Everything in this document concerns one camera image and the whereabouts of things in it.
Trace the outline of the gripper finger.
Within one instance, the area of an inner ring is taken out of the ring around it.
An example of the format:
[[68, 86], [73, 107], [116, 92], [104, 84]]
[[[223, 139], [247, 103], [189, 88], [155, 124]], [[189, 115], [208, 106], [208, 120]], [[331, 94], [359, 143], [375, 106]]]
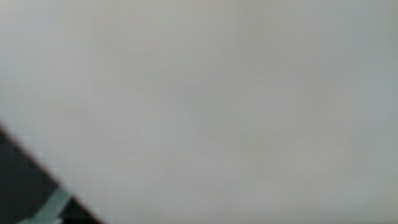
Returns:
[[72, 194], [63, 188], [57, 188], [36, 212], [36, 215], [22, 220], [18, 224], [63, 224], [61, 214], [70, 201]]

